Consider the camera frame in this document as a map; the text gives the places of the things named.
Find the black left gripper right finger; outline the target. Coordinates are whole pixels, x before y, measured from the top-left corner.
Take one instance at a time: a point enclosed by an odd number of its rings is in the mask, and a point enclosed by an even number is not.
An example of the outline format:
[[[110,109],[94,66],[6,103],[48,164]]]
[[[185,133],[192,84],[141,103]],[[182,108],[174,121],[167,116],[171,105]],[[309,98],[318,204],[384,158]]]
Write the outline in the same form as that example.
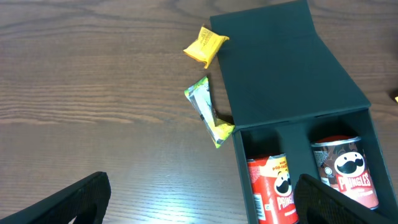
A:
[[[395,223],[308,174],[300,175],[296,183],[294,204],[300,224]]]

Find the black gift box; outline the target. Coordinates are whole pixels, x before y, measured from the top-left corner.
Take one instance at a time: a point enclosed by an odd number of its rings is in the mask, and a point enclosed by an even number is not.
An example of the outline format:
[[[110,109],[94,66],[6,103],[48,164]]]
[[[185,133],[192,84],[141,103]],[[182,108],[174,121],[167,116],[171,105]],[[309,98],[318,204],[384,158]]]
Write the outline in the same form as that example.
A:
[[[321,181],[311,143],[359,136],[376,189],[373,211],[397,222],[397,199],[370,102],[315,31],[306,1],[213,16],[229,37],[218,52],[249,223],[259,223],[247,160],[285,154],[293,191],[300,175]]]

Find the dark Pringles can red lid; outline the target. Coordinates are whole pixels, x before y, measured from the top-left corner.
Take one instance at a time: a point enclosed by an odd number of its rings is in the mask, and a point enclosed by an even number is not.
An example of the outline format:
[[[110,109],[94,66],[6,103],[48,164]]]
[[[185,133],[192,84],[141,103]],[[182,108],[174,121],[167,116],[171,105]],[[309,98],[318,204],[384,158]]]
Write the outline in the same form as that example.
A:
[[[324,184],[372,210],[379,206],[359,136],[330,136],[311,147]]]

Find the green yellow snack packet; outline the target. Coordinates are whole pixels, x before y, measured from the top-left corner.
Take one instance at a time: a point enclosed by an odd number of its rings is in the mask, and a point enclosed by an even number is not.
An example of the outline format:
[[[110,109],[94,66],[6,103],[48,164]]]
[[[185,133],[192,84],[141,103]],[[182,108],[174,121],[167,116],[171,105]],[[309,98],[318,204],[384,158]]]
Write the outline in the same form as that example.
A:
[[[196,82],[184,91],[187,100],[199,113],[216,148],[229,138],[235,125],[219,119],[211,101],[210,83],[207,76]]]

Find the small yellow snack packet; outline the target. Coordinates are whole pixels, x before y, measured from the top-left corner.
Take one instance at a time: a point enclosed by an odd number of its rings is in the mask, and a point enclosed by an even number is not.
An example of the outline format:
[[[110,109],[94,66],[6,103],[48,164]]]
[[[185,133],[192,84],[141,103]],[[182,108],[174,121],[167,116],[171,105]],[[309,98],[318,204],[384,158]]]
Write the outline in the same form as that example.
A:
[[[218,35],[205,26],[202,26],[197,39],[184,49],[183,53],[197,62],[204,63],[204,69],[207,69],[221,46],[227,40],[229,40],[228,36]]]

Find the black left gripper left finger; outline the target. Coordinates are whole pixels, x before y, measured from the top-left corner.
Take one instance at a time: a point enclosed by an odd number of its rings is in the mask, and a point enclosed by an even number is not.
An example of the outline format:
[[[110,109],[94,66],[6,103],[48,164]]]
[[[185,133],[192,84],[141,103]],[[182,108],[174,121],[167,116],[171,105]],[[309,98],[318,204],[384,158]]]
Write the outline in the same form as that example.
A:
[[[111,197],[105,172],[95,172],[55,194],[1,219],[1,223],[102,224]]]

